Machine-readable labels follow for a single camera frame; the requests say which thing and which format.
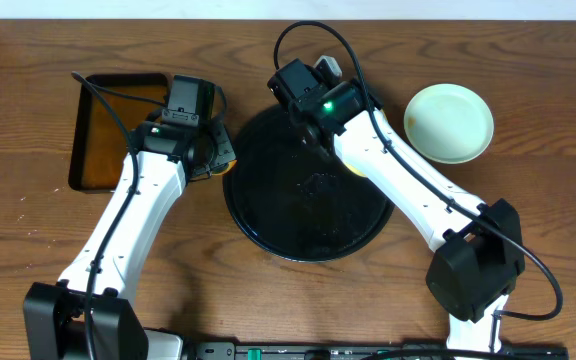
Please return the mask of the black rectangular water tray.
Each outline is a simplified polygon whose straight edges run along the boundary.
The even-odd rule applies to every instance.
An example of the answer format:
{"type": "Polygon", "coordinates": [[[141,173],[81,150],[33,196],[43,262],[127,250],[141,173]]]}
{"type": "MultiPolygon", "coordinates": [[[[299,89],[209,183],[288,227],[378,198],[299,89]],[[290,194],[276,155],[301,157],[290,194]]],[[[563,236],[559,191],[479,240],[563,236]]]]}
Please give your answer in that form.
{"type": "MultiPolygon", "coordinates": [[[[165,73],[94,74],[87,80],[123,98],[105,93],[110,107],[131,131],[163,106],[168,93],[165,73]]],[[[128,154],[124,137],[112,116],[87,89],[80,91],[68,184],[75,191],[114,190],[128,154]]]]}

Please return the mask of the light green plate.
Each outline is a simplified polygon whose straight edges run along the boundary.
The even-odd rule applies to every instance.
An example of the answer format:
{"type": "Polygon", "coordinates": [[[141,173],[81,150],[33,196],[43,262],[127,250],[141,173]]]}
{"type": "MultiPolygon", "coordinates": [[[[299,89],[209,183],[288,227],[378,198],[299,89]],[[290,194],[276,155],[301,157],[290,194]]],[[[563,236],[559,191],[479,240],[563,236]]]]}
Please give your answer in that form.
{"type": "Polygon", "coordinates": [[[469,162],[491,144],[494,117],[474,91],[457,84],[436,84],[419,91],[404,113],[404,130],[423,156],[444,164],[469,162]]]}

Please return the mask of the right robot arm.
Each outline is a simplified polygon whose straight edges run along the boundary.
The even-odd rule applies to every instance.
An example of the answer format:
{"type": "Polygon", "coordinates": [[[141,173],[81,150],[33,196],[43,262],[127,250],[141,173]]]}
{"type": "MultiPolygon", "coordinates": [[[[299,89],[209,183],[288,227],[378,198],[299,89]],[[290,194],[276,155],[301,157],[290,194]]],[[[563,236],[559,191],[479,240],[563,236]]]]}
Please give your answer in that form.
{"type": "Polygon", "coordinates": [[[485,101],[456,84],[426,87],[407,105],[404,137],[356,80],[290,91],[282,105],[419,231],[433,253],[426,284],[449,314],[448,348],[500,352],[500,318],[525,269],[518,213],[505,200],[486,204],[432,165],[464,163],[488,147],[494,119],[485,101]]]}

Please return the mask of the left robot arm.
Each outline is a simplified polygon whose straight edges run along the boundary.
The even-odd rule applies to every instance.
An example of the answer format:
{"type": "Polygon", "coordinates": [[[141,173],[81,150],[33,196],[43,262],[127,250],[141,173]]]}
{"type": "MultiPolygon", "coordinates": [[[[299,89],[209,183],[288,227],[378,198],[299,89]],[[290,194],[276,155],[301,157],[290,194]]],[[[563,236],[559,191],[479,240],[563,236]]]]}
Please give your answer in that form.
{"type": "Polygon", "coordinates": [[[145,260],[189,179],[227,172],[235,153],[219,120],[188,127],[144,122],[127,136],[113,196],[89,240],[54,285],[23,303],[33,359],[179,359],[181,336],[148,330],[133,303],[145,260]]]}

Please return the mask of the green and yellow sponge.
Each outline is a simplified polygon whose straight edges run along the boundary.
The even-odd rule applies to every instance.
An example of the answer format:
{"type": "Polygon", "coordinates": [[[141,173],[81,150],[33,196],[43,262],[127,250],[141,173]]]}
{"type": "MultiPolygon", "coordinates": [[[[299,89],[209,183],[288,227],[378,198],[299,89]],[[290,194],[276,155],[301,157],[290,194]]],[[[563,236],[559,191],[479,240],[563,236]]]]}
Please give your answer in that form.
{"type": "Polygon", "coordinates": [[[237,161],[233,160],[221,166],[215,167],[211,174],[213,176],[223,176],[224,174],[228,173],[236,165],[236,163],[237,161]]]}

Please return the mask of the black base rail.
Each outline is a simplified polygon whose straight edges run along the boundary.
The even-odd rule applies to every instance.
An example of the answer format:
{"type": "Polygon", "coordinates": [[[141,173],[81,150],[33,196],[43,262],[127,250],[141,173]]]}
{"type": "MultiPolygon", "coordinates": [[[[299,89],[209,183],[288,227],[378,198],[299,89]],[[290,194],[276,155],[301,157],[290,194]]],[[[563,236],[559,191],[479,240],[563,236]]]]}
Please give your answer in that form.
{"type": "MultiPolygon", "coordinates": [[[[181,360],[361,360],[361,359],[466,359],[439,343],[399,346],[234,344],[201,342],[185,345],[181,360]]],[[[568,360],[565,347],[503,345],[497,353],[484,352],[469,359],[568,360]]]]}

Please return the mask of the round black serving tray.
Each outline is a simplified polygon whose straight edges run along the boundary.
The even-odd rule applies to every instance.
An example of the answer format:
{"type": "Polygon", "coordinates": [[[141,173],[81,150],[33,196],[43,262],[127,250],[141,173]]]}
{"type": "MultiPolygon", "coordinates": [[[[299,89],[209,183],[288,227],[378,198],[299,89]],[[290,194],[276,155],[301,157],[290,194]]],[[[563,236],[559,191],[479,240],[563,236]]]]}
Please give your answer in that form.
{"type": "Polygon", "coordinates": [[[234,141],[224,176],[228,210],[262,249],[294,261],[348,256],[374,239],[393,203],[369,180],[305,145],[278,106],[255,115],[234,141]]]}

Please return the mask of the yellow plate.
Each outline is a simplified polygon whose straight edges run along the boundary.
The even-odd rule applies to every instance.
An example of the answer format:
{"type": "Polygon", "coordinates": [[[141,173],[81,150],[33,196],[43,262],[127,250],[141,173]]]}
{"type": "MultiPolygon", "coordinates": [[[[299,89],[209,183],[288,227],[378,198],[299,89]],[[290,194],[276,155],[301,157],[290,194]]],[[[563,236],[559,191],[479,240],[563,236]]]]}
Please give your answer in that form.
{"type": "Polygon", "coordinates": [[[351,171],[353,174],[355,174],[355,175],[357,175],[357,176],[360,176],[360,177],[363,177],[363,178],[367,178],[367,176],[366,176],[362,171],[360,171],[358,168],[356,168],[355,166],[351,165],[350,163],[343,162],[343,164],[344,164],[344,166],[345,166],[349,171],[351,171]]]}

